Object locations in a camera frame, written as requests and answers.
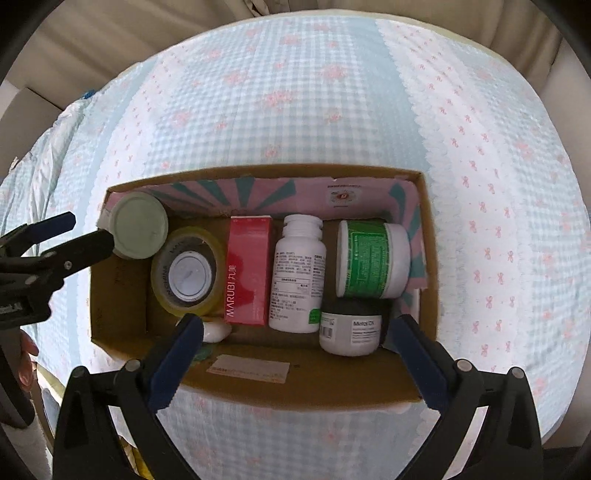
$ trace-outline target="barcode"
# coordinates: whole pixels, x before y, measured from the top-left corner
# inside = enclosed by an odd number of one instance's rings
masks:
[[[332,338],[332,328],[322,327],[320,330],[320,334],[326,338]]]

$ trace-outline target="blue gripper pad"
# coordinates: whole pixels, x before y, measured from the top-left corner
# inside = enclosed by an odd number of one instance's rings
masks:
[[[150,350],[144,361],[144,388],[152,413],[170,405],[202,342],[203,321],[188,313],[169,338]]]
[[[69,232],[76,224],[76,217],[71,212],[62,213],[55,217],[48,218],[42,222],[29,225],[27,239],[34,245],[45,240]]]
[[[431,349],[424,345],[431,340],[424,336],[410,315],[390,320],[388,337],[395,351],[400,354],[427,407],[444,412],[450,401],[449,384],[431,356]]]

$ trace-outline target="supplement bottle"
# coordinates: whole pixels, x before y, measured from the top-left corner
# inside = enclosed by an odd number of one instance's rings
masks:
[[[312,215],[285,217],[283,238],[275,247],[269,327],[314,333],[320,326],[326,247],[322,220]]]

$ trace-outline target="product label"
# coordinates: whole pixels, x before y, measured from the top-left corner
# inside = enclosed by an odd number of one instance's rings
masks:
[[[323,312],[322,319],[320,321],[320,336],[324,340],[334,342],[336,338],[336,326],[336,317],[330,313]]]
[[[311,309],[308,316],[308,323],[320,323],[320,309]]]
[[[234,296],[236,294],[236,265],[228,265],[226,277],[226,312],[228,318],[234,317]]]
[[[353,320],[351,326],[351,345],[375,343],[379,339],[382,317],[380,315],[361,317]]]
[[[319,323],[324,287],[322,255],[306,254],[304,249],[276,252],[269,318]]]
[[[322,255],[314,255],[312,263],[312,297],[322,298],[324,291],[324,268],[326,259]]]
[[[388,235],[383,223],[349,221],[345,296],[381,296],[388,281]]]
[[[260,382],[285,383],[290,364],[234,355],[220,355],[207,369],[208,373],[226,377],[247,378]]]

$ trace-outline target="light blue checkered sheet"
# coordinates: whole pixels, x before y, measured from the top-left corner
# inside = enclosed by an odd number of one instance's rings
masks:
[[[0,187],[0,233],[71,210],[75,229],[49,248],[94,230],[114,184],[308,162],[425,172],[439,341],[480,369],[522,366],[546,434],[569,405],[589,340],[589,218],[539,98],[468,41],[337,14],[266,18],[187,40],[66,109]],[[51,319],[28,328],[39,362],[63,383],[78,364],[120,364],[90,342],[88,297],[84,271],[54,295]],[[437,418],[421,403],[274,411],[185,387],[159,415],[207,479],[394,478]]]

